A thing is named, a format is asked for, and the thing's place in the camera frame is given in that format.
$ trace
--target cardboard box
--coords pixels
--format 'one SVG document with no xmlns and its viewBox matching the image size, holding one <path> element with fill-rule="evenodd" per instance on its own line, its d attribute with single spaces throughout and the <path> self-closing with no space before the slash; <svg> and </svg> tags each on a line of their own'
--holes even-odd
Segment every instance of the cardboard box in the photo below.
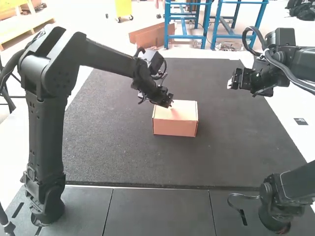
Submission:
<svg viewBox="0 0 315 236">
<path fill-rule="evenodd" d="M 164 45 L 165 23 L 159 23 L 129 33 L 130 43 L 137 44 L 137 48 L 160 47 Z M 175 34 L 175 23 L 168 25 L 168 34 Z"/>
<path fill-rule="evenodd" d="M 172 107 L 154 106 L 153 134 L 196 137 L 198 107 L 196 101 L 174 100 Z"/>
</svg>

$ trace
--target robotic arm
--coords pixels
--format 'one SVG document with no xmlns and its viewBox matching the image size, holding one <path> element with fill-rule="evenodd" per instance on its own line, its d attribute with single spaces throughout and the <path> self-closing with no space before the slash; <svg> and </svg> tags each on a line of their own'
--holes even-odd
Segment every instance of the robotic arm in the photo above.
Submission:
<svg viewBox="0 0 315 236">
<path fill-rule="evenodd" d="M 0 74 L 0 90 L 5 74 L 16 64 L 26 91 L 30 122 L 29 162 L 21 182 L 31 202 L 31 221 L 46 226 L 64 212 L 63 119 L 79 67 L 86 65 L 132 78 L 131 87 L 139 91 L 141 102 L 149 100 L 168 108 L 173 94 L 156 84 L 167 75 L 166 61 L 158 52 L 140 48 L 132 57 L 61 27 L 45 27 L 26 49 L 12 57 Z"/>
<path fill-rule="evenodd" d="M 257 34 L 263 54 L 248 47 L 248 31 Z M 243 44 L 255 56 L 254 65 L 252 69 L 237 68 L 228 89 L 245 89 L 254 97 L 271 97 L 274 87 L 287 87 L 292 82 L 315 95 L 315 48 L 296 46 L 294 29 L 278 28 L 264 39 L 257 28 L 248 27 L 243 32 Z M 262 224 L 278 234 L 287 233 L 293 217 L 303 215 L 305 206 L 315 199 L 315 161 L 268 176 L 260 186 L 259 198 Z"/>
</svg>

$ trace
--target white floor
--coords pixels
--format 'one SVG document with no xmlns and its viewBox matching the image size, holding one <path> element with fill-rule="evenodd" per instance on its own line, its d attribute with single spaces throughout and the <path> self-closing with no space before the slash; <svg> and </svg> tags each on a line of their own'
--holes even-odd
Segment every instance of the white floor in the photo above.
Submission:
<svg viewBox="0 0 315 236">
<path fill-rule="evenodd" d="M 135 46 L 129 43 L 127 33 L 162 21 L 155 19 L 155 12 L 151 11 L 152 2 L 133 2 L 134 20 L 132 22 L 125 21 L 121 24 L 105 19 L 104 13 L 106 13 L 107 8 L 104 0 L 93 0 L 90 2 L 90 4 L 87 4 L 83 3 L 83 1 L 75 0 L 66 2 L 51 0 L 51 5 L 48 5 L 58 13 L 56 16 L 58 24 L 71 30 L 83 31 L 91 39 L 129 54 L 134 53 Z M 284 10 L 285 5 L 285 1 L 270 1 L 261 25 L 263 34 L 274 30 L 276 27 L 294 27 L 298 45 L 315 46 L 315 30 L 310 30 L 314 29 L 315 23 L 302 22 L 296 18 L 285 18 L 287 15 L 287 11 Z M 212 13 L 215 13 L 215 11 L 216 6 L 213 6 Z M 231 14 L 231 12 L 233 12 L 233 8 L 223 8 L 224 14 Z M 254 24 L 254 15 L 257 12 L 257 6 L 250 7 L 250 5 L 247 5 L 244 8 L 241 7 L 238 19 L 239 26 L 237 26 L 236 30 L 241 32 L 245 26 Z M 248 23 L 248 17 L 253 19 L 253 23 Z M 211 39 L 211 29 L 212 26 L 210 26 L 209 30 L 209 39 Z M 5 63 L 14 52 L 23 48 L 30 39 L 31 37 L 21 37 L 12 45 L 8 45 L 8 48 L 1 53 L 3 62 Z M 259 47 L 259 43 L 256 42 L 255 48 L 259 49 Z M 247 52 L 213 52 L 193 49 L 187 45 L 173 47 L 167 51 L 161 50 L 160 52 L 166 58 L 241 59 L 245 66 L 251 67 L 252 65 L 252 57 Z M 72 96 L 69 98 L 68 104 L 70 104 L 81 85 L 85 82 L 91 70 L 87 67 L 80 68 L 78 82 Z M 8 86 L 13 95 L 24 94 L 24 91 L 13 79 L 8 83 Z M 315 155 L 312 145 L 315 134 L 315 111 L 312 108 L 315 104 L 315 97 L 295 86 L 290 86 L 289 88 L 276 88 L 274 97 L 268 98 L 267 101 L 306 161 L 314 160 Z M 28 161 L 27 106 L 23 99 L 15 99 L 14 102 L 17 109 L 9 116 L 7 108 L 0 107 L 0 120 L 6 118 L 0 124 L 0 201 L 4 208 L 8 206 L 21 186 L 19 179 Z M 293 118 L 304 118 L 309 125 L 299 126 Z"/>
</svg>

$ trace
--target blue metal stand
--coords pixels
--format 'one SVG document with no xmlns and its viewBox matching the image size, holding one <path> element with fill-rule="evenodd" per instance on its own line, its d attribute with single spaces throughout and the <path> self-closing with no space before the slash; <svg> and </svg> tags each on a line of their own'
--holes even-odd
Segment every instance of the blue metal stand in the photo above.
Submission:
<svg viewBox="0 0 315 236">
<path fill-rule="evenodd" d="M 221 16 L 221 9 L 222 9 L 223 3 L 236 4 L 234 16 Z M 215 49 L 217 38 L 239 38 L 239 39 L 242 38 L 241 34 L 235 34 L 234 30 L 233 30 L 235 28 L 235 24 L 236 24 L 236 20 L 237 20 L 237 16 L 238 16 L 238 12 L 239 12 L 241 4 L 261 4 L 260 10 L 259 10 L 259 13 L 257 16 L 257 20 L 255 23 L 255 27 L 259 28 L 261 20 L 262 20 L 262 16 L 264 15 L 264 11 L 265 11 L 266 5 L 268 3 L 269 3 L 268 0 L 262 0 L 262 1 L 219 0 L 216 16 L 210 17 L 212 19 L 215 19 L 215 24 L 213 27 L 212 40 L 211 40 L 211 49 L 212 50 Z M 233 20 L 231 27 L 228 25 L 228 23 L 225 21 L 225 19 L 232 19 Z M 225 28 L 225 30 L 227 31 L 228 34 L 217 34 L 220 22 L 222 23 L 223 27 Z M 253 32 L 252 35 L 249 35 L 246 38 L 251 41 L 249 44 L 249 47 L 252 48 L 254 43 L 255 43 L 255 40 L 256 40 L 256 34 Z"/>
<path fill-rule="evenodd" d="M 171 38 L 178 38 L 178 39 L 201 39 L 201 49 L 205 48 L 206 40 L 207 40 L 207 33 L 208 33 L 208 26 L 210 20 L 210 10 L 211 10 L 212 0 L 206 0 L 205 3 L 201 3 L 201 0 L 197 2 L 171 2 L 171 0 L 165 1 L 165 32 L 164 32 L 164 48 L 168 49 L 168 41 Z M 171 13 L 171 5 L 179 5 L 181 9 L 181 13 Z M 191 12 L 191 7 L 189 12 L 184 12 L 183 5 L 197 5 L 196 13 Z M 203 20 L 203 28 L 204 32 L 203 35 L 188 35 L 186 29 L 185 20 L 194 20 L 195 26 L 194 28 L 198 28 L 198 20 L 199 20 L 199 12 L 200 6 L 205 5 L 205 16 Z M 171 20 L 181 20 L 183 34 L 174 34 L 168 35 L 168 25 Z"/>
</svg>

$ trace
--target black bag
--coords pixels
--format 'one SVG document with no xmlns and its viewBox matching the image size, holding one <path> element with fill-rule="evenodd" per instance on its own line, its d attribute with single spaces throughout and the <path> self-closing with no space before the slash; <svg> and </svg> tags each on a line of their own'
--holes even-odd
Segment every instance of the black bag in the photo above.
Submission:
<svg viewBox="0 0 315 236">
<path fill-rule="evenodd" d="M 307 10 L 301 11 L 296 17 L 302 21 L 314 21 L 315 12 L 313 12 L 310 9 L 307 9 Z"/>
<path fill-rule="evenodd" d="M 311 7 L 310 2 L 303 3 L 299 6 L 296 6 L 292 9 L 290 9 L 290 12 L 289 12 L 290 16 L 297 16 L 300 12 L 310 9 L 310 7 Z"/>
<path fill-rule="evenodd" d="M 292 9 L 302 4 L 302 0 L 289 0 L 286 9 Z"/>
</svg>

